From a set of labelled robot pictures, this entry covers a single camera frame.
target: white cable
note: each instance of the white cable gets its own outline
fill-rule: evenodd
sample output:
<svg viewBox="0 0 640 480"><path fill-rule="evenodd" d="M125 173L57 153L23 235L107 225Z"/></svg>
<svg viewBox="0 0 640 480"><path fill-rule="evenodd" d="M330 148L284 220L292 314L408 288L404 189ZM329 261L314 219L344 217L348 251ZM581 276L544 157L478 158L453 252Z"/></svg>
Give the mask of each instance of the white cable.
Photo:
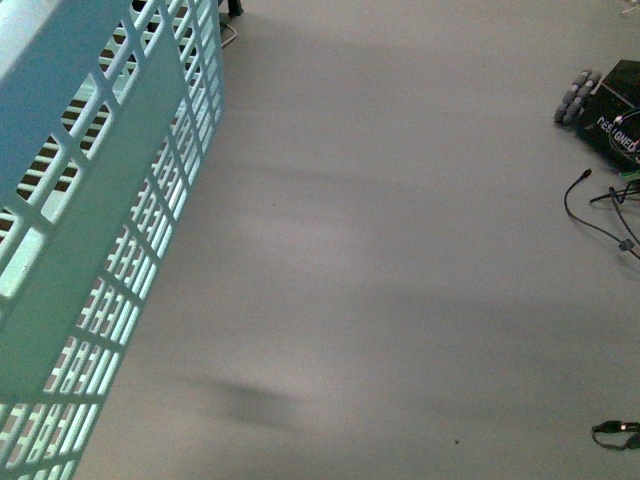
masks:
<svg viewBox="0 0 640 480"><path fill-rule="evenodd" d="M627 8L624 12L622 12L621 15L624 15L625 13L633 12L636 8L640 8L640 4L638 3L638 0L626 0L625 3L633 6L630 8Z"/></svg>
<svg viewBox="0 0 640 480"><path fill-rule="evenodd" d="M227 38L224 42L222 42L221 48L225 48L227 45L233 42L236 38L238 38L238 31L235 28L233 28L231 25L225 25L225 27L231 30L233 32L233 35Z"/></svg>

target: black cable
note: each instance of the black cable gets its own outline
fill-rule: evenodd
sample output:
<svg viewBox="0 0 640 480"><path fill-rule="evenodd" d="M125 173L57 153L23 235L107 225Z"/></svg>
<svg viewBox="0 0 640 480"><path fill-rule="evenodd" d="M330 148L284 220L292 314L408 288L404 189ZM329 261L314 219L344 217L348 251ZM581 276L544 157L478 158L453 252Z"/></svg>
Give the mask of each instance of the black cable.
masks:
<svg viewBox="0 0 640 480"><path fill-rule="evenodd" d="M607 237L609 237L610 239L614 240L617 244L618 244L618 248L620 248L620 250L622 250L623 252L629 252L631 255L633 255L635 258L637 258L638 260L640 260L640 255L638 255L636 252L634 252L632 249L635 247L634 243L630 240L630 239L625 239L622 240L618 237L616 237L613 233L608 232L607 230L598 227L597 225L594 225L593 223L589 223L586 220L583 220L582 218L578 217L577 215L575 215L571 209L569 208L569 203L568 203L568 197L569 197L569 193L571 193L571 191L580 183L582 182L585 178L587 178L589 175L591 175L591 169L587 169L584 172L582 172L582 175L580 175L580 178L578 178L575 182L573 182L571 184L571 186L569 188L567 188L567 191L564 193L564 209L567 212L567 215L569 215L569 218L571 218L572 220L575 220L576 222L584 225L585 227L589 227L592 228L600 233L602 233L603 235L606 235ZM609 192L609 197L611 197L611 199L615 202L615 196L612 195L611 191Z"/></svg>
<svg viewBox="0 0 640 480"><path fill-rule="evenodd" d="M640 448L640 423L637 422L621 422L620 420L607 420L600 425L591 427L591 438L602 448L622 452L623 450L636 450ZM596 437L599 433L633 433L623 445L614 445L611 443L603 443Z"/></svg>
<svg viewBox="0 0 640 480"><path fill-rule="evenodd" d="M620 206L618 205L618 203L622 203L622 202L620 202L618 200L618 198L616 197L615 193L616 193L616 191L613 189L613 187L609 187L609 196L611 197L611 203L613 204L613 208L615 208L616 213L618 214L618 218L620 219L620 221L624 225L624 228L627 230L627 232L629 232L629 235L631 235L631 238L633 238L635 240L636 245L640 245L640 240L638 240L638 237L636 237L635 233L633 233L633 230L631 230L631 228L629 227L629 224L624 219L624 216L622 215L622 212L620 211Z"/></svg>
<svg viewBox="0 0 640 480"><path fill-rule="evenodd" d="M631 190L630 188L631 183L627 184L627 186L622 190L616 190L615 192L616 197L619 198L618 201L620 203L624 203L626 200L640 201L640 198L630 198L632 195L640 194L640 189L638 188L638 185L635 182L633 183L633 185L636 187L635 190ZM605 195L600 195L598 197L592 198L591 200L589 200L589 203L598 202L600 200L604 200L605 198L609 198L610 196L611 196L610 193L606 193Z"/></svg>

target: floor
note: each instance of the floor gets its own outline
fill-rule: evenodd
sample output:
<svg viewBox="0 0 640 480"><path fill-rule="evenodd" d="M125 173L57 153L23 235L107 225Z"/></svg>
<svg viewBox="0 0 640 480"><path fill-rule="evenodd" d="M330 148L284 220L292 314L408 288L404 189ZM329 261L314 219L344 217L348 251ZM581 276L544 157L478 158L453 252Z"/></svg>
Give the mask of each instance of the floor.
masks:
<svg viewBox="0 0 640 480"><path fill-rule="evenodd" d="M551 119L599 0L244 2L228 109L76 479L629 479L640 265ZM630 222L640 217L629 211Z"/></svg>

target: plastic crate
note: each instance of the plastic crate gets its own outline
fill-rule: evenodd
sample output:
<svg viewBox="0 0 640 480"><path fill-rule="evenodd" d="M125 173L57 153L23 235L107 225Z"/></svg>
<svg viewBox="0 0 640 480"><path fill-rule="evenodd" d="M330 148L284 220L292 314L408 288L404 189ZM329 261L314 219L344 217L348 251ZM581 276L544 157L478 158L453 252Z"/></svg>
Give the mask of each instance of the plastic crate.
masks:
<svg viewBox="0 0 640 480"><path fill-rule="evenodd" d="M4 0L0 54L0 479L68 479L223 112L218 5Z"/></svg>

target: crate grid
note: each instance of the crate grid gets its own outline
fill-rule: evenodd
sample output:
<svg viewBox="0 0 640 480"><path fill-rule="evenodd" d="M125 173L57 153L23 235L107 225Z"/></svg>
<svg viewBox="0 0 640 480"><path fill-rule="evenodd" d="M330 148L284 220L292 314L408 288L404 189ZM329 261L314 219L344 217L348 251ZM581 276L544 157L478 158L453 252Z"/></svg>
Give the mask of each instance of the crate grid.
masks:
<svg viewBox="0 0 640 480"><path fill-rule="evenodd" d="M0 479L72 478L222 113L216 4L134 0L125 13L2 205L0 337L165 29L184 92L42 384L30 395L0 396Z"/></svg>

